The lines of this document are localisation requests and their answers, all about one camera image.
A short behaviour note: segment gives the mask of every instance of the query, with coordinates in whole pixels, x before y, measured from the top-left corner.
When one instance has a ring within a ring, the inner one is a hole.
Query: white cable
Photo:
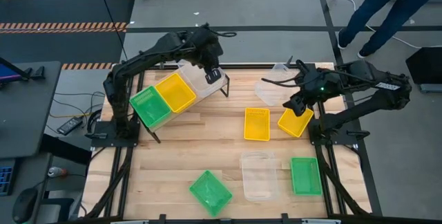
[[[347,0],[347,1],[350,1],[353,4],[353,11],[356,11],[356,3],[354,2],[354,0]],[[376,32],[372,27],[368,26],[367,24],[365,24],[365,26],[367,28],[369,28],[371,31]],[[396,40],[398,40],[398,41],[400,41],[400,42],[402,42],[412,48],[417,48],[417,49],[422,48],[422,47],[418,47],[418,46],[412,45],[410,43],[407,43],[406,41],[399,39],[398,37],[395,37],[395,36],[393,36],[393,39],[396,39]],[[442,47],[442,45],[428,46],[428,48],[439,48],[439,47]]]

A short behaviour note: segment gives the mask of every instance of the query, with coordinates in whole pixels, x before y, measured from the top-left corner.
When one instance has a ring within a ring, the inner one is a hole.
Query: gray floor
[[[359,5],[363,0],[355,0]],[[333,24],[344,26],[353,10],[347,1],[327,0]],[[379,26],[391,4],[369,22]],[[442,24],[442,5],[429,3],[406,23],[409,26]],[[325,26],[319,0],[136,0],[130,28],[195,26]],[[163,33],[128,33],[124,42],[128,56],[152,46]],[[370,32],[357,36],[343,51],[345,62],[356,60],[356,53]],[[398,37],[417,46],[442,44],[442,32],[399,32]],[[326,32],[243,31],[233,39],[221,39],[225,54],[222,62],[285,62],[291,55],[305,62],[333,62],[332,46]],[[378,69],[409,74],[405,60],[416,50],[390,40],[367,60]],[[60,93],[102,91],[107,71],[64,71]],[[355,99],[368,92],[355,94]],[[90,97],[57,99],[83,110]],[[442,95],[424,95],[414,88],[411,102],[401,111],[378,111],[361,118],[362,128],[372,134],[366,139],[369,159],[381,208],[385,216],[442,219],[442,151],[439,116]],[[53,115],[78,114],[69,107],[52,106]],[[66,119],[49,119],[56,128]]]

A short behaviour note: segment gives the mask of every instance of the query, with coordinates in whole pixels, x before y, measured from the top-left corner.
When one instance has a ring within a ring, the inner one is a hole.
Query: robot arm
[[[320,117],[320,133],[329,135],[344,123],[358,119],[377,110],[402,109],[410,101],[412,87],[405,75],[393,75],[378,71],[370,63],[360,60],[337,66],[332,71],[325,68],[309,68],[300,60],[296,61],[300,73],[294,78],[300,91],[283,104],[301,116],[308,106],[317,102],[325,102],[330,98],[377,88],[373,96],[361,104],[337,114],[325,114]],[[271,82],[279,86],[283,82]]]
[[[144,52],[140,51],[139,55],[112,68],[103,85],[106,97],[112,106],[118,138],[130,138],[136,135],[132,130],[133,125],[127,118],[128,79],[160,62],[178,62],[185,59],[192,65],[203,68],[206,72],[206,81],[212,84],[221,77],[217,68],[218,57],[223,51],[218,35],[220,34],[209,29],[208,24],[201,26],[195,32],[171,32],[158,39],[154,47]],[[232,36],[235,36],[235,33],[230,33],[228,37]]]

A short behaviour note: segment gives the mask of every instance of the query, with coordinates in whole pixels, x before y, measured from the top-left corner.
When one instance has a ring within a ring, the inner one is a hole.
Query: green plastic basket
[[[291,182],[299,196],[320,196],[323,193],[318,160],[316,158],[292,158]]]
[[[205,171],[190,191],[213,217],[232,199],[232,193],[210,171]]]
[[[137,93],[129,102],[141,121],[149,128],[156,126],[171,114],[171,109],[153,86]]]

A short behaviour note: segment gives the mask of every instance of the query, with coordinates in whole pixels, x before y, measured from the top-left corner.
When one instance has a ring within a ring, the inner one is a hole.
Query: yellow plastic basket
[[[306,109],[305,112],[297,117],[293,110],[285,109],[284,114],[278,121],[278,126],[286,133],[293,137],[299,138],[309,124],[311,117],[313,116],[313,111]]]
[[[244,119],[244,139],[270,140],[270,110],[246,108]]]
[[[196,94],[177,73],[169,75],[155,86],[174,113],[181,113],[195,101]]]

